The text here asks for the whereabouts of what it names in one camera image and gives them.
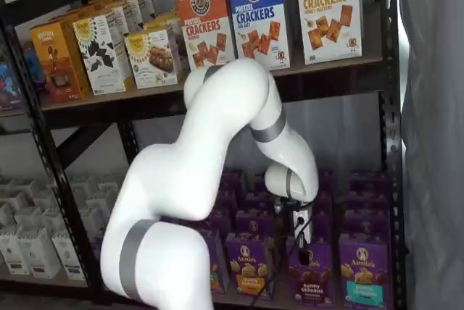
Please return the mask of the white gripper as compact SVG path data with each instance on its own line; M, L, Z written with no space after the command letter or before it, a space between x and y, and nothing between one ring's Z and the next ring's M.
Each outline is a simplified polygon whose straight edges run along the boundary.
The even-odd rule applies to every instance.
M305 250L305 248L311 243L312 239L312 208L303 207L293 210L292 218L294 223L294 238L299 248L299 263L301 265L310 265L313 254L310 249Z

